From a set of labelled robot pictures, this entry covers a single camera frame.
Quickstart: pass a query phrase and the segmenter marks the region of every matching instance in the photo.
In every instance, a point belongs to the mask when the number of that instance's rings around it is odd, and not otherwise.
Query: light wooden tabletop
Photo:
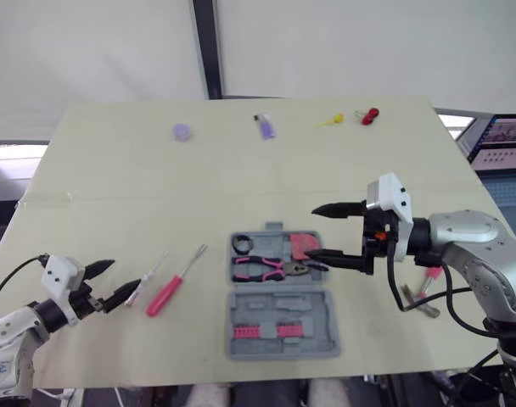
[[[380,109],[370,126],[354,110]],[[253,114],[268,112],[277,138],[262,141]],[[316,127],[336,113],[341,125]],[[171,128],[189,124],[176,142]],[[316,230],[327,248],[358,254],[362,223],[311,215],[321,204],[360,201],[366,187],[395,172],[412,195],[414,216],[477,209],[502,219],[479,179],[424,98],[254,99],[192,103],[84,104],[71,108],[22,198],[0,245],[0,281],[36,254],[83,264],[116,263],[91,285],[109,296],[171,254],[137,303],[91,315],[53,334],[36,354],[38,387],[109,387],[354,376],[473,365],[495,347],[457,326],[442,301],[437,320],[402,314],[385,262],[375,275],[332,270],[341,356],[328,360],[233,361],[225,354],[227,243],[233,231],[268,220]],[[160,316],[145,308],[196,248],[209,249]],[[0,296],[0,315],[46,298],[41,268],[30,266]],[[417,289],[423,269],[396,265],[399,284]],[[454,276],[455,286],[464,286]],[[444,279],[432,286],[442,291]],[[459,294],[461,316],[484,314]]]

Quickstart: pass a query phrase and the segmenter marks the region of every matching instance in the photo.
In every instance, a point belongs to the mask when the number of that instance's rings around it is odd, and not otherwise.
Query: pink-handled pliers
[[[232,258],[232,263],[234,265],[248,263],[268,265],[275,269],[274,271],[269,271],[258,276],[234,274],[232,277],[233,282],[266,282],[269,280],[280,282],[284,280],[286,276],[299,276],[309,272],[309,268],[306,265],[295,262],[284,263],[281,259],[278,258],[267,258],[261,256],[234,257]]]

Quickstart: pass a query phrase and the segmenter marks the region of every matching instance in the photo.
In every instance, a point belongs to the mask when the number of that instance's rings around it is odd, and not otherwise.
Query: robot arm
[[[44,256],[42,284],[50,299],[31,303],[0,318],[0,406],[28,405],[35,351],[63,326],[74,326],[92,312],[109,313],[132,294],[139,280],[128,282],[107,298],[95,299],[84,282],[103,273],[113,260],[84,267],[72,258]]]
[[[307,252],[327,265],[372,275],[375,257],[388,256],[393,272],[394,260],[411,255],[416,265],[450,265],[460,272],[486,314],[485,328],[499,338],[504,363],[516,369],[516,240],[498,219],[473,210],[413,218],[406,188],[392,173],[368,186],[367,200],[329,203],[313,214],[363,217],[361,255]]]

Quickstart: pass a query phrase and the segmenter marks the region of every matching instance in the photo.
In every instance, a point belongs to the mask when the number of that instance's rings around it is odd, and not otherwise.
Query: purple bottle cap
[[[179,142],[186,142],[190,138],[190,127],[183,123],[177,123],[173,126],[173,136]]]

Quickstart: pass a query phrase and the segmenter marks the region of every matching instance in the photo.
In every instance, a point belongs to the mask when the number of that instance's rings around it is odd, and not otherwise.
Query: computer monitor
[[[516,114],[497,114],[468,156],[479,174],[516,173]]]

